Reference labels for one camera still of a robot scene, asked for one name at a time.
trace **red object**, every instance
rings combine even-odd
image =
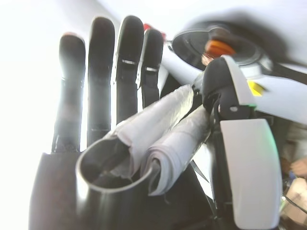
[[[153,28],[151,25],[145,23],[144,24],[144,31],[149,30],[149,29],[155,29],[155,28]],[[166,34],[161,32],[161,31],[160,31],[160,33],[162,35],[163,40],[165,41],[166,40]]]

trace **person's finger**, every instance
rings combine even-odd
[[[137,71],[144,38],[141,20],[128,16],[121,24],[117,55],[117,124],[138,112]]]
[[[87,146],[111,129],[111,70],[115,30],[103,17],[94,19],[88,54]]]
[[[80,151],[85,74],[84,41],[72,33],[63,35],[59,44],[59,62],[63,75],[52,152]]]
[[[141,54],[141,89],[143,108],[159,100],[158,73],[162,60],[163,37],[157,30],[147,30]]]

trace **robotic hand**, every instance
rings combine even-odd
[[[125,18],[113,66],[114,36],[110,20],[100,17],[93,21],[88,50],[87,146],[101,139],[111,128],[112,70],[116,73],[117,123],[137,113],[138,87],[142,88],[143,107],[159,100],[157,77],[163,49],[160,32],[149,30],[144,34],[140,19]],[[90,221],[79,219],[75,169],[81,155],[84,41],[74,34],[65,34],[60,40],[59,60],[63,76],[52,152],[42,154],[38,167],[31,196],[29,230],[184,229],[210,216],[206,197],[194,170],[188,166],[168,191],[168,202],[165,196],[149,197],[146,192],[142,195],[128,191],[124,196],[105,196],[104,200],[94,195],[89,202],[99,212],[89,213]]]

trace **white fabric roll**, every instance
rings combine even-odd
[[[150,196],[167,192],[186,169],[196,151],[210,134],[209,118],[209,114],[201,105],[168,134],[150,146],[146,153],[147,158],[142,162],[141,175],[147,172],[155,159],[161,166],[158,185],[149,188]]]
[[[121,122],[104,138],[118,137],[129,147],[130,158],[111,171],[115,176],[131,178],[140,168],[146,150],[171,130],[193,104],[193,89],[185,85]]]

